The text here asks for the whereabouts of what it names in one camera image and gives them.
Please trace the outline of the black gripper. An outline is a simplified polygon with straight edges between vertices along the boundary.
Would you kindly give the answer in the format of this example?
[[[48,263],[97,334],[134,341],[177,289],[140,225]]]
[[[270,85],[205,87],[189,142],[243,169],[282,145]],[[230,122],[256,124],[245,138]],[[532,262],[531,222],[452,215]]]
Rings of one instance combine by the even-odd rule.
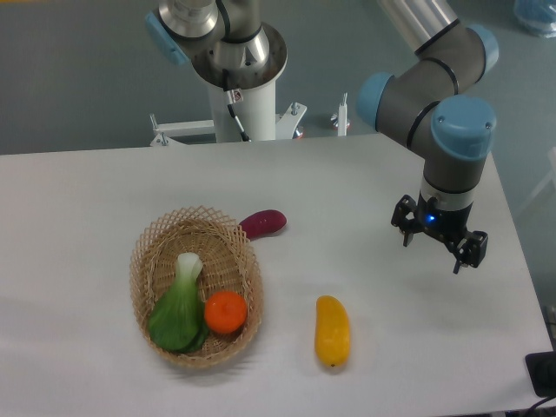
[[[391,224],[403,235],[403,246],[407,247],[415,234],[424,233],[443,243],[453,252],[456,259],[453,273],[461,268],[477,268],[487,252],[488,234],[484,231],[467,231],[467,220],[473,204],[459,210],[441,210],[437,201],[426,201],[421,195],[418,203],[404,195],[396,203]]]

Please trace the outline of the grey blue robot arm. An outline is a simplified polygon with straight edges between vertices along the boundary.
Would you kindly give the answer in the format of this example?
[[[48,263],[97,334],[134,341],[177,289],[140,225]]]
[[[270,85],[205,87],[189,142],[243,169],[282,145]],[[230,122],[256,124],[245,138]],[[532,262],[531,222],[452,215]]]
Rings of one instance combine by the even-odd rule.
[[[382,8],[413,48],[417,63],[401,76],[377,73],[361,86],[356,109],[374,131],[424,161],[417,199],[402,197],[391,223],[406,242],[422,233],[453,254],[457,268],[483,261],[488,236],[467,220],[493,146],[496,115],[466,95],[497,62],[494,35],[464,26],[444,1],[385,1]],[[261,19],[256,1],[161,1],[145,18],[158,49],[191,63],[206,83],[218,142],[279,138],[275,83],[288,52]]]

